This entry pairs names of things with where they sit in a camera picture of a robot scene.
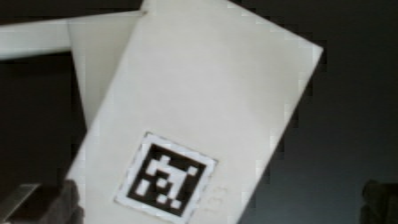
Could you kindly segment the gripper right finger with black tip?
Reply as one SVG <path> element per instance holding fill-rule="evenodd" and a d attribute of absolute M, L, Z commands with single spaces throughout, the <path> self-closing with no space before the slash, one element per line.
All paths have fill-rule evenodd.
<path fill-rule="evenodd" d="M 369 180 L 362 201 L 358 224 L 398 224 L 398 183 Z"/>

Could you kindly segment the gripper left finger with silver tip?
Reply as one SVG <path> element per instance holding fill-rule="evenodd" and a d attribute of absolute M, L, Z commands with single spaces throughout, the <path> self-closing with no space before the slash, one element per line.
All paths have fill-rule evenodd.
<path fill-rule="evenodd" d="M 21 184 L 0 202 L 0 224 L 83 224 L 76 184 Z"/>

